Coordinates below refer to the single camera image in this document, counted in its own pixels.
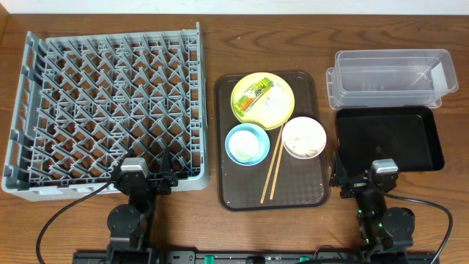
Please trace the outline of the light blue bowl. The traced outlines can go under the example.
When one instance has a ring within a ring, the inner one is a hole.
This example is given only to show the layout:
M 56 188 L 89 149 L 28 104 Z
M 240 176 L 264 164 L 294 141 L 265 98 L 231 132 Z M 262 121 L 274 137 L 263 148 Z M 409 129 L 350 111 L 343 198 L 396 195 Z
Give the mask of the light blue bowl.
M 259 152 L 249 161 L 239 162 L 235 160 L 235 158 L 232 156 L 232 154 L 229 151 L 228 141 L 230 137 L 232 136 L 232 134 L 237 131 L 250 131 L 256 135 L 259 141 L 259 149 L 258 149 Z M 242 166 L 253 166 L 253 165 L 259 164 L 261 161 L 263 161 L 267 157 L 267 154 L 270 151 L 270 139 L 266 131 L 264 131 L 258 125 L 251 124 L 251 123 L 243 123 L 243 124 L 239 124 L 233 127 L 233 129 L 231 129 L 230 132 L 228 132 L 224 145 L 225 145 L 227 155 L 230 157 L 230 159 L 234 161 L 236 164 L 239 164 Z

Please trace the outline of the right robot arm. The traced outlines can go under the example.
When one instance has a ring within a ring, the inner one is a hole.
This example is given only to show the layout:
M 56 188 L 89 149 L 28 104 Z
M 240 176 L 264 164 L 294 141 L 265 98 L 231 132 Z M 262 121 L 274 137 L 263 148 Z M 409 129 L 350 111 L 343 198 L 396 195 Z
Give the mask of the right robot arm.
M 385 195 L 396 187 L 399 168 L 392 159 L 372 162 L 361 177 L 349 176 L 339 154 L 333 154 L 329 186 L 339 187 L 342 199 L 358 205 L 358 227 L 367 245 L 359 257 L 371 263 L 409 263 L 406 249 L 413 245 L 415 214 L 408 208 L 386 205 Z

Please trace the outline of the white tissue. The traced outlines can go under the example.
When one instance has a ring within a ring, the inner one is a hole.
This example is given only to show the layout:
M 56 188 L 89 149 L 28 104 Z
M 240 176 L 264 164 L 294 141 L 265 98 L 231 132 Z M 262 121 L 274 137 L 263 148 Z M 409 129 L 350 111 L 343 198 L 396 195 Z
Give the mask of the white tissue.
M 265 101 L 265 105 L 269 108 L 282 107 L 288 101 L 288 94 L 285 89 L 276 84 L 270 88 L 270 94 Z

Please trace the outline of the green snack wrapper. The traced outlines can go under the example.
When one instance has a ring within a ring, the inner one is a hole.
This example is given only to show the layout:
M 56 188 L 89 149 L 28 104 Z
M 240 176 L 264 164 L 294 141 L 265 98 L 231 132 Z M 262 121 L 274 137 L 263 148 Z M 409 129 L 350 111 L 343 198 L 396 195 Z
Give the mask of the green snack wrapper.
M 249 111 L 252 106 L 273 86 L 273 81 L 263 78 L 261 81 L 252 84 L 243 94 L 232 104 L 234 111 L 241 117 Z

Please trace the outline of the small white cup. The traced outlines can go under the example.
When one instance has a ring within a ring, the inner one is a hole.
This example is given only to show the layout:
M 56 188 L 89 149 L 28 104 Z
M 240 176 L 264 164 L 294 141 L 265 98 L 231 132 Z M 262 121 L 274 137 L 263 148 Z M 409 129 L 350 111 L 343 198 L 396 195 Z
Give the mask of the small white cup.
M 235 160 L 246 162 L 258 154 L 259 141 L 250 131 L 237 131 L 230 137 L 228 148 Z

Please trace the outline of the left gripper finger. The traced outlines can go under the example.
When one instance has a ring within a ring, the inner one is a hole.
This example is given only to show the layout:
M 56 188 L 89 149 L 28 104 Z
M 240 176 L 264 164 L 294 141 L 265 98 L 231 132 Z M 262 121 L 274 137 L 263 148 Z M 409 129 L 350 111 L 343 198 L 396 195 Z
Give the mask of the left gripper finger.
M 120 161 L 120 169 L 131 169 L 135 165 L 135 151 L 129 150 L 125 157 Z
M 163 151 L 163 157 L 162 157 L 162 161 L 160 165 L 160 173 L 161 174 L 172 173 L 169 148 L 165 148 Z

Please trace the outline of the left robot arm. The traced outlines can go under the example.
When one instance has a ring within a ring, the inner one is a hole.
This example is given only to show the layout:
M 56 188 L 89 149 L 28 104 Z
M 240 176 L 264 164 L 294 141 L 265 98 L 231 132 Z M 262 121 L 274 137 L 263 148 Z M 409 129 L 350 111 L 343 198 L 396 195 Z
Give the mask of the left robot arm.
M 158 179 L 150 178 L 147 162 L 130 151 L 111 173 L 111 183 L 128 196 L 126 204 L 116 206 L 108 215 L 111 233 L 104 263 L 164 263 L 165 254 L 152 245 L 150 235 L 158 196 L 169 195 L 178 185 L 171 167 L 170 150 L 163 151 Z

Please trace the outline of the pink white bowl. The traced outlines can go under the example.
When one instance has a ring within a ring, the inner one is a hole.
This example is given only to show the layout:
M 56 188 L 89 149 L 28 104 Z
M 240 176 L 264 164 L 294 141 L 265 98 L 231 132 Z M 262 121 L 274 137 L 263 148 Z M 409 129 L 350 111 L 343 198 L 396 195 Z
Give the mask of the pink white bowl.
M 296 159 L 316 158 L 325 149 L 327 134 L 310 117 L 296 117 L 286 123 L 281 134 L 285 150 Z

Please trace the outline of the yellow round plate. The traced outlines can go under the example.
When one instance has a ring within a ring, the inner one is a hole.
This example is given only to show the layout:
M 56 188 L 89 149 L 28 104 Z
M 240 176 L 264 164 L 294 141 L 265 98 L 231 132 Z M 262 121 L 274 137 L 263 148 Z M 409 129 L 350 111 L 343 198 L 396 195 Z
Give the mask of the yellow round plate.
M 270 94 L 269 89 L 252 106 L 252 108 L 247 111 L 243 117 L 241 117 L 238 113 L 235 112 L 232 104 L 243 94 L 247 88 L 249 88 L 252 84 L 257 83 L 258 81 L 261 81 L 263 78 L 269 78 L 271 81 L 273 81 L 273 86 L 276 84 L 282 86 L 288 94 L 289 101 L 282 107 L 267 107 L 265 105 L 265 101 Z M 235 86 L 232 89 L 232 94 L 230 97 L 230 104 L 233 114 L 241 123 L 253 123 L 268 131 L 280 127 L 290 118 L 295 107 L 295 96 L 291 86 L 283 78 L 281 78 L 279 74 L 259 72 L 248 74 L 247 76 L 242 77 L 239 81 L 235 82 Z

